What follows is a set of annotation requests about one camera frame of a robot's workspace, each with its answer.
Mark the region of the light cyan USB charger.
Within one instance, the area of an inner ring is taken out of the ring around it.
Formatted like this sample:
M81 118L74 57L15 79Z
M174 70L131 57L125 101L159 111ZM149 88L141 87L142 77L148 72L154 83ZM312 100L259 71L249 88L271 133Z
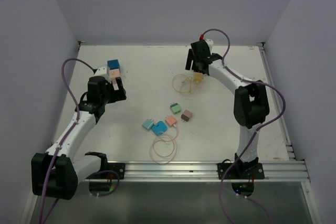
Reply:
M152 119L146 119L143 123L142 123L142 127L144 129L146 129L147 131L150 131L151 128L154 126L154 121Z

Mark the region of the mint green USB charger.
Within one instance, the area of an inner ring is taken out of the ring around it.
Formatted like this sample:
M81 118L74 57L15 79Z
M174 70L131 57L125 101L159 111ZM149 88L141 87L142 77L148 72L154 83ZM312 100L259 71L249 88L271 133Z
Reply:
M173 114L178 114L181 112L181 106L178 103L172 103L170 105L170 110Z

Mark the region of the pink charger brown band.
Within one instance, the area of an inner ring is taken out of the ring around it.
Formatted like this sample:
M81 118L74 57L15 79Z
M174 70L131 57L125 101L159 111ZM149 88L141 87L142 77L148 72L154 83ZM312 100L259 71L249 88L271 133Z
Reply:
M189 110L184 110L181 114L181 120L184 122L188 122L193 116L193 113Z

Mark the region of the yellow USB charger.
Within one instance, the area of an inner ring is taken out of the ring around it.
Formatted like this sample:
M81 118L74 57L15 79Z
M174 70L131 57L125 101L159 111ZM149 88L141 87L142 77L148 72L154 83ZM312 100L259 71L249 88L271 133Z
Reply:
M193 81L195 83L200 83L203 80L203 74L201 72L194 72L193 73Z

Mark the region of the salmon pink USB charger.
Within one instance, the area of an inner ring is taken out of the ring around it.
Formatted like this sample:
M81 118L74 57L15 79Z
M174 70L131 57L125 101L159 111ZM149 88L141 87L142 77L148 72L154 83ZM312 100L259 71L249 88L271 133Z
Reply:
M175 127L177 124L177 120L174 116L170 115L165 118L165 122L169 127Z

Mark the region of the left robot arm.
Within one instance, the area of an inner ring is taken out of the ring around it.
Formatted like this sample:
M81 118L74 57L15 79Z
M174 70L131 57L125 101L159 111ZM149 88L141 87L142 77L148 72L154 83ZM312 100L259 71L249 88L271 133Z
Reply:
M86 178L107 176L111 169L106 154L87 152L76 162L74 157L104 114L105 106L127 98L121 78L116 78L116 84L117 89L103 76L89 78L88 90L64 133L47 151L36 153L31 159L34 195L70 200Z

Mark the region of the pink cube socket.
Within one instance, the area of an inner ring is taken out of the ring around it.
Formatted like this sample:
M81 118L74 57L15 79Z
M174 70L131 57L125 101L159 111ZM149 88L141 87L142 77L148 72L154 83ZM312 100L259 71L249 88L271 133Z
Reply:
M112 81L116 81L116 78L121 77L121 71L119 68L116 69L110 69L109 71L109 77Z

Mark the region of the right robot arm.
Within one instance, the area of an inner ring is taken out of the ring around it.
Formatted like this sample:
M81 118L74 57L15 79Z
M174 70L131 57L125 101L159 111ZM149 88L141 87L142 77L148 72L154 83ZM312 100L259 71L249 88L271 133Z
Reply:
M212 53L211 42L202 39L191 44L185 69L216 79L234 95L233 114L240 126L239 144L233 163L227 168L224 163L219 164L219 175L225 179L246 179L258 170L257 128L270 112L266 88L229 70L222 57Z

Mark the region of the bright blue plug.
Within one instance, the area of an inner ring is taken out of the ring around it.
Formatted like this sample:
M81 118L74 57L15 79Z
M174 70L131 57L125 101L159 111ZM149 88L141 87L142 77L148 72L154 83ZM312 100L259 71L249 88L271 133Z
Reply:
M156 136L160 136L167 131L167 126L163 121L158 121L152 126L151 130Z

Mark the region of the dark blue cube socket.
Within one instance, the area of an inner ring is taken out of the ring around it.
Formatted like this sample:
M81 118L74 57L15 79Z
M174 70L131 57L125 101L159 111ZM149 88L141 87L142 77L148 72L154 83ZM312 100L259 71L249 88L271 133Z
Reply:
M118 59L108 60L107 65L108 65L110 70L120 69L120 64L119 64Z

